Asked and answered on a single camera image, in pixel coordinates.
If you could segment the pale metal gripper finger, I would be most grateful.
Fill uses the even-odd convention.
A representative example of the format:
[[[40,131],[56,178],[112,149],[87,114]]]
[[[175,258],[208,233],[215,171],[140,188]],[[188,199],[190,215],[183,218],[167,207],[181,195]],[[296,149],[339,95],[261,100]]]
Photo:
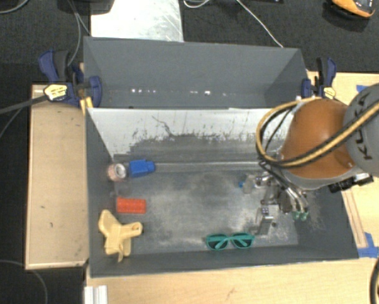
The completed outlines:
[[[261,187],[262,176],[257,174],[247,174],[241,187],[244,194],[251,194],[254,189]]]
[[[268,235],[275,218],[273,205],[262,206],[257,212],[257,232],[256,235]]]

